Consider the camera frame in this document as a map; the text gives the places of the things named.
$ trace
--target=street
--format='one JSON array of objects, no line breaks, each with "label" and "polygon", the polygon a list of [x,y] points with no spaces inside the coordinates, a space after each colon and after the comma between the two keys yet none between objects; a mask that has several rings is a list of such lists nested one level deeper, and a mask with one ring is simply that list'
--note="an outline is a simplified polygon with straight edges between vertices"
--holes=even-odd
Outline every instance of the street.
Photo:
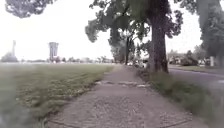
[{"label": "street", "polygon": [[224,75],[169,69],[175,78],[206,88],[224,89]]}]

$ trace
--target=building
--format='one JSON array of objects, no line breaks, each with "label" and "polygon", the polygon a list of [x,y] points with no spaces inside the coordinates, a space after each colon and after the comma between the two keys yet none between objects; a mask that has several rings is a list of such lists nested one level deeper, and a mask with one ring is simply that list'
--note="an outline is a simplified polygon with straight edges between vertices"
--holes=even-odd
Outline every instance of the building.
[{"label": "building", "polygon": [[58,54],[58,43],[56,42],[50,42],[49,43],[49,51],[50,51],[50,55],[49,55],[49,59],[51,61],[54,60],[54,57],[57,56]]}]

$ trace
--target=shrub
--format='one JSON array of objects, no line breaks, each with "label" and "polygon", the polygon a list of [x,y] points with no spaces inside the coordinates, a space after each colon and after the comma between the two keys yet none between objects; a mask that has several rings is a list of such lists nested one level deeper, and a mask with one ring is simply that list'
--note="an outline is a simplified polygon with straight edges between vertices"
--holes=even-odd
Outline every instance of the shrub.
[{"label": "shrub", "polygon": [[185,57],[181,59],[180,65],[181,66],[197,66],[198,61],[195,60],[193,57]]}]

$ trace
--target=overcast sky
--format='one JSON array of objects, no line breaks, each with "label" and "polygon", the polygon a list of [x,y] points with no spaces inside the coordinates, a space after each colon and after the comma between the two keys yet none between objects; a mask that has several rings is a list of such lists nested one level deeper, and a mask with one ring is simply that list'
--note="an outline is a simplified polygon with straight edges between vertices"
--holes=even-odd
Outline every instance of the overcast sky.
[{"label": "overcast sky", "polygon": [[[96,43],[91,43],[85,34],[84,27],[95,16],[95,12],[88,8],[92,1],[58,0],[42,15],[19,19],[7,13],[4,0],[0,0],[0,56],[10,51],[13,40],[16,40],[19,59],[46,59],[51,41],[59,43],[59,56],[96,58],[105,55],[111,58],[108,33],[100,34]],[[201,43],[198,17],[183,12],[182,32],[178,37],[166,40],[167,51],[186,52]]]}]

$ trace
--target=concrete sidewalk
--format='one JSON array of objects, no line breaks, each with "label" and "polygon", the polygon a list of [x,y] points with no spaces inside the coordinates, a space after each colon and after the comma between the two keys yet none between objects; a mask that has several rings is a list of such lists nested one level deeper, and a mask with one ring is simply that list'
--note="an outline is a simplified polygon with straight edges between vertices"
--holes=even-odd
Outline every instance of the concrete sidewalk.
[{"label": "concrete sidewalk", "polygon": [[49,128],[208,128],[176,107],[127,67],[117,66],[94,89],[67,105]]}]

